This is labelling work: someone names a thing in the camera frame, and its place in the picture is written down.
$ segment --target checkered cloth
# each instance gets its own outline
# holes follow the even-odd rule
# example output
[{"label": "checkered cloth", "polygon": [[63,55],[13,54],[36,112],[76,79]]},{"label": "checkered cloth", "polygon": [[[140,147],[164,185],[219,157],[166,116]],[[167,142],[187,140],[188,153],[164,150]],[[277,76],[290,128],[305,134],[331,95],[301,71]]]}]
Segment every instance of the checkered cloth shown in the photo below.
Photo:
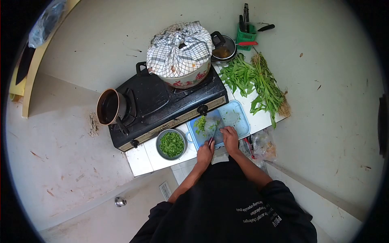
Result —
[{"label": "checkered cloth", "polygon": [[[182,43],[186,46],[179,49]],[[169,26],[155,35],[150,44],[147,68],[166,78],[190,74],[212,55],[211,36],[199,21]]]}]

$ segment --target gray bowl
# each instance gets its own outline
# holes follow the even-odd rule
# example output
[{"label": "gray bowl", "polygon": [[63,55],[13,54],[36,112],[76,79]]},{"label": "gray bowl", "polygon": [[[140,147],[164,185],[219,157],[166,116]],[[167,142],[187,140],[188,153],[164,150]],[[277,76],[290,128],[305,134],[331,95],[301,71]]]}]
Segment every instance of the gray bowl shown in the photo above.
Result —
[{"label": "gray bowl", "polygon": [[[177,133],[178,135],[180,135],[180,137],[184,141],[184,150],[181,152],[181,154],[178,154],[178,155],[171,158],[162,152],[162,150],[159,148],[159,146],[161,145],[161,138],[163,137],[163,135],[165,135],[165,133]],[[187,144],[186,144],[185,136],[183,136],[181,132],[174,130],[174,129],[166,129],[166,130],[163,130],[162,132],[159,133],[157,140],[155,142],[155,146],[157,147],[157,151],[162,158],[172,161],[172,160],[179,159],[185,153]]]}]

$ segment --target bowl of chopped greens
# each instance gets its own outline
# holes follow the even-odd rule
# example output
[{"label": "bowl of chopped greens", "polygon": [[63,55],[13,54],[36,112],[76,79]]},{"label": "bowl of chopped greens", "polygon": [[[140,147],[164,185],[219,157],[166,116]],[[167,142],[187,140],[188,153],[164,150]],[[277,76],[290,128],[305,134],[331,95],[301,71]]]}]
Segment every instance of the bowl of chopped greens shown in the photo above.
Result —
[{"label": "bowl of chopped greens", "polygon": [[184,136],[177,130],[166,129],[162,131],[156,141],[159,155],[167,160],[179,159],[186,150]]}]

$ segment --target floral pot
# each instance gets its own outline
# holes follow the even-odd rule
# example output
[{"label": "floral pot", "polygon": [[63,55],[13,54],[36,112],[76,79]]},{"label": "floral pot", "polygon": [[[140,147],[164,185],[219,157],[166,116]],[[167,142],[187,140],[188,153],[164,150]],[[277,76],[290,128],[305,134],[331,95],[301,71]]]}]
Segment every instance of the floral pot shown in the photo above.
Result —
[{"label": "floral pot", "polygon": [[188,89],[201,83],[207,76],[210,68],[211,68],[211,59],[209,59],[206,63],[201,65],[201,67],[199,67],[193,73],[187,74],[185,76],[177,77],[177,78],[165,78],[161,76],[158,77],[174,88]]}]

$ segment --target green utensil holder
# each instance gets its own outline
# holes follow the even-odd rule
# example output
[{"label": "green utensil holder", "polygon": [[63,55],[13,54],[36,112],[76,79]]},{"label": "green utensil holder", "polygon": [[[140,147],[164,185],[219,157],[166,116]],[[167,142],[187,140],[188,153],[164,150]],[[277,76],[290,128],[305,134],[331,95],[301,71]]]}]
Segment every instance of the green utensil holder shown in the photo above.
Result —
[{"label": "green utensil holder", "polygon": [[[246,33],[246,32],[240,31],[240,27],[239,27],[239,23],[238,23],[237,43],[246,42],[246,41],[254,41],[256,36],[257,36],[257,29],[255,28],[254,25],[249,24],[249,33]],[[249,51],[249,50],[251,50],[251,46],[250,45],[246,45],[246,46],[238,45],[237,49]]]}]

